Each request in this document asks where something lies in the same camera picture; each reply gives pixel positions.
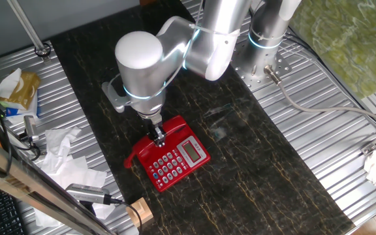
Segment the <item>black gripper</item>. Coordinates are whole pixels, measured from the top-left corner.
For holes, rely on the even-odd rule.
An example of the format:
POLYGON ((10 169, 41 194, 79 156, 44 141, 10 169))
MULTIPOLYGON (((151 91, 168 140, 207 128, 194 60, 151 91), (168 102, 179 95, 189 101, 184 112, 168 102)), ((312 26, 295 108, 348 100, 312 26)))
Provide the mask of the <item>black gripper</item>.
POLYGON ((150 140, 155 142, 157 147, 163 147, 166 140, 166 132, 163 130, 163 122, 154 123, 152 119, 145 119, 144 125, 150 140))

